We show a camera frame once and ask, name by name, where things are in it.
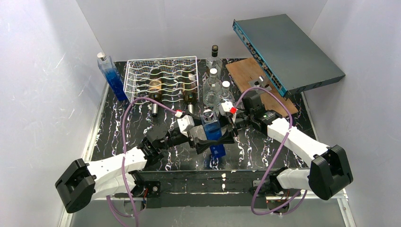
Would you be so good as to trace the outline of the blue square bottle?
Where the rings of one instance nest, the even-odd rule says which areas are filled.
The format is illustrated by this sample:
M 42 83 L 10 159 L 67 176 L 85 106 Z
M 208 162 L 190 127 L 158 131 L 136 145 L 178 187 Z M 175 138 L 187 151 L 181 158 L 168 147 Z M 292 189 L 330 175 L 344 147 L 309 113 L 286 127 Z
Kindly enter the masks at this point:
M 98 67 L 119 101 L 126 101 L 122 77 L 110 55 L 103 52 L 97 54 Z

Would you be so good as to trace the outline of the large clear round bottle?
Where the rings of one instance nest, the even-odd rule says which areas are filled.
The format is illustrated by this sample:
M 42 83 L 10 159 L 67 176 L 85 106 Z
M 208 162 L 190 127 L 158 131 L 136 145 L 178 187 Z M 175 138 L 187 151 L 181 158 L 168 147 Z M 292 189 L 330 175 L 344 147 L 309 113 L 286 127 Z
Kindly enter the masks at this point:
M 221 90 L 217 94 L 216 104 L 224 103 L 224 102 L 234 102 L 234 96 L 230 91 L 230 82 L 223 81 L 221 85 Z

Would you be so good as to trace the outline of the clear bottle white cap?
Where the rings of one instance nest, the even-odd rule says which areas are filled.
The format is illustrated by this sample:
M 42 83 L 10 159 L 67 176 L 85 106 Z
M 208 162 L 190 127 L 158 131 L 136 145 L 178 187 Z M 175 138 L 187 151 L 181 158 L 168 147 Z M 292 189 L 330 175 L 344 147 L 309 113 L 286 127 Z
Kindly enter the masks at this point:
M 209 77 L 204 81 L 203 88 L 203 104 L 207 107 L 213 107 L 216 95 L 221 90 L 221 80 L 218 76 L 218 69 L 211 68 Z

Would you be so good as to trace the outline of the clear blue-tinted bottle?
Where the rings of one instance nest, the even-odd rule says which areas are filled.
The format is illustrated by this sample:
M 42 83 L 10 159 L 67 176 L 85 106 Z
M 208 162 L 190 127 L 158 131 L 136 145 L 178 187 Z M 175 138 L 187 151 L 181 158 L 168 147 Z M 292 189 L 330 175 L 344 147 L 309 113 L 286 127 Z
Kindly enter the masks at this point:
M 208 140 L 219 140 L 222 136 L 220 123 L 217 114 L 211 109 L 205 109 L 201 115 L 202 126 Z M 209 147 L 214 158 L 220 158 L 226 155 L 223 144 L 212 145 Z

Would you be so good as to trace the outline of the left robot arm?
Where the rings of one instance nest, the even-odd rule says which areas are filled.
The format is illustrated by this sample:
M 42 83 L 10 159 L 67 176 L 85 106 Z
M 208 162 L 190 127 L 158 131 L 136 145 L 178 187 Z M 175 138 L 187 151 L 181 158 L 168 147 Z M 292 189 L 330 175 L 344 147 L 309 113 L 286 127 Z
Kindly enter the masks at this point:
M 184 135 L 178 127 L 168 131 L 157 124 L 147 131 L 141 143 L 126 153 L 92 162 L 74 160 L 55 183 L 66 212 L 75 213 L 99 197 L 131 192 L 135 187 L 135 180 L 129 179 L 131 172 L 154 165 L 163 158 L 162 150 L 186 142 L 201 153 L 212 145 L 222 144 L 223 139 L 201 140 Z

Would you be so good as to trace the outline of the square bottle dark label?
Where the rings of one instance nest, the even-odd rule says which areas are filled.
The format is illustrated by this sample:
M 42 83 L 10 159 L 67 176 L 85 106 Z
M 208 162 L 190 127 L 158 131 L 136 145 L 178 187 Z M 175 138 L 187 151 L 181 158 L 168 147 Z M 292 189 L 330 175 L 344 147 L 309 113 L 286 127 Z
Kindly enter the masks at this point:
M 223 62 L 218 57 L 218 46 L 213 45 L 211 48 L 211 56 L 206 59 L 207 74 L 209 75 L 210 69 L 217 69 L 217 76 L 221 78 L 221 71 L 223 68 Z

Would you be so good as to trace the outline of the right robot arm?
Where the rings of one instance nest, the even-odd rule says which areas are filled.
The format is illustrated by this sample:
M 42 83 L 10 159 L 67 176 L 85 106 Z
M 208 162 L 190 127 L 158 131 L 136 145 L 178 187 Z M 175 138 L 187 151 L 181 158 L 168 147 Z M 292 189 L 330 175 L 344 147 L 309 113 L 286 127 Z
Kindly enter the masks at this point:
M 279 193 L 286 189 L 312 191 L 318 198 L 330 199 L 354 181 L 344 148 L 330 147 L 301 132 L 274 110 L 266 110 L 258 96 L 242 98 L 245 110 L 240 111 L 230 101 L 217 107 L 217 113 L 227 117 L 235 129 L 253 126 L 271 139 L 280 142 L 300 157 L 309 167 L 283 167 L 268 173 L 257 189 Z

